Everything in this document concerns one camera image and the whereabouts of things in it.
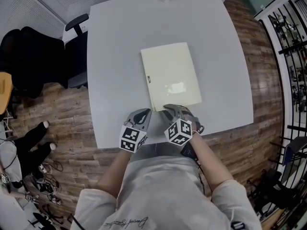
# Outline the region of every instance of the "black and white marker cube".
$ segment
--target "black and white marker cube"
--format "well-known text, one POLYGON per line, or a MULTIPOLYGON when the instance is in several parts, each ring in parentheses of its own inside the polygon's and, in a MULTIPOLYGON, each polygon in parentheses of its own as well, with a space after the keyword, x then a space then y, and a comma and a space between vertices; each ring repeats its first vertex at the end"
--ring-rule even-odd
POLYGON ((25 196, 25 199, 26 199, 27 201, 29 201, 29 202, 32 202, 32 201, 33 201, 33 198, 32 198, 31 195, 26 195, 26 196, 25 196))
POLYGON ((8 183, 8 182, 10 181, 10 178, 9 178, 9 176, 7 175, 7 173, 3 173, 3 174, 1 175, 1 180, 2 180, 3 183, 8 183))
POLYGON ((192 139, 192 122, 179 118, 164 134, 168 142, 183 146, 192 139))
POLYGON ((119 148, 135 153, 145 143, 146 134, 123 125, 119 136, 119 148))

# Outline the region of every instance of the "forearm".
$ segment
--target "forearm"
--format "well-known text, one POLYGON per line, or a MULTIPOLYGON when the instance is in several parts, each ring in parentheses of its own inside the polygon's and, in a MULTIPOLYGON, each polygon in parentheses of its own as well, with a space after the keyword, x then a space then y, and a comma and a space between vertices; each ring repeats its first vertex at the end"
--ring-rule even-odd
POLYGON ((3 173, 5 173, 5 170, 4 170, 2 162, 0 160, 0 174, 3 174, 3 173))
POLYGON ((233 179, 226 166, 214 154, 199 134, 194 134, 190 143, 197 154, 204 176, 212 191, 224 181, 233 179))
POLYGON ((11 197, 15 197, 15 198, 25 198, 23 193, 18 193, 18 192, 8 192, 5 189, 2 190, 3 194, 11 196, 11 197))
POLYGON ((117 198, 131 155, 131 152, 121 150, 111 166, 100 178, 95 188, 117 198))

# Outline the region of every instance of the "white t-shirt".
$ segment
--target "white t-shirt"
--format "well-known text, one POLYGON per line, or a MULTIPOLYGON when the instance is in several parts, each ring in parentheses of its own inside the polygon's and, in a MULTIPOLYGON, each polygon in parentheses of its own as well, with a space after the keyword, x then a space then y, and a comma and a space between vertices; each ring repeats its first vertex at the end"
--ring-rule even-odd
MULTIPOLYGON (((4 168, 10 165, 17 154, 17 148, 13 142, 5 141, 0 144, 0 161, 4 168)), ((18 157, 15 158, 14 162, 10 167, 5 169, 11 182, 19 182, 23 176, 21 173, 21 167, 18 157)))
MULTIPOLYGON (((195 162, 155 157, 131 162, 116 200, 107 192, 84 189, 75 217, 86 230, 230 230, 231 221, 261 230, 244 186, 219 185, 212 202, 202 194, 195 162)), ((73 222, 71 230, 80 230, 73 222)))
POLYGON ((4 194, 3 192, 6 191, 5 187, 2 185, 2 182, 0 182, 0 194, 4 194))

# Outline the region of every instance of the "wooden floor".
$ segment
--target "wooden floor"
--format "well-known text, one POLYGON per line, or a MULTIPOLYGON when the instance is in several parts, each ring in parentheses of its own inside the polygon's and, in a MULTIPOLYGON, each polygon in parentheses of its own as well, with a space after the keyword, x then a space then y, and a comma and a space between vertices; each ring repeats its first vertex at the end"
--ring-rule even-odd
MULTIPOLYGON (((247 62, 254 123, 204 138, 235 179, 246 185, 247 179, 254 180, 261 175, 262 169, 274 166, 268 158, 276 158, 278 151, 270 141, 281 133, 281 89, 272 50, 261 24, 253 19, 241 0, 226 0, 225 5, 247 62)), ((67 217, 74 212, 80 191, 97 182, 118 149, 97 149, 86 88, 65 90, 57 84, 48 84, 39 98, 24 99, 17 115, 18 119, 12 125, 20 137, 41 121, 50 122, 44 140, 57 142, 58 148, 47 161, 60 161, 64 167, 63 172, 53 172, 62 187, 58 194, 62 205, 50 204, 54 213, 67 217)), ((40 200, 48 202, 43 195, 40 200)))

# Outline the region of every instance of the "chair armrest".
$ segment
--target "chair armrest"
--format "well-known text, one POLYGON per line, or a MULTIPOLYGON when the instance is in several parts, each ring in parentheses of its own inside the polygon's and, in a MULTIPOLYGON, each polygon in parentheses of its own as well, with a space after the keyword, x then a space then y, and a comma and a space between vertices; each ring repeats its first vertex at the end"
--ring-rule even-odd
POLYGON ((69 22, 66 26, 65 26, 65 31, 70 30, 71 28, 74 28, 75 26, 81 24, 82 22, 88 20, 88 14, 83 14, 78 16, 77 18, 73 19, 71 22, 69 22))

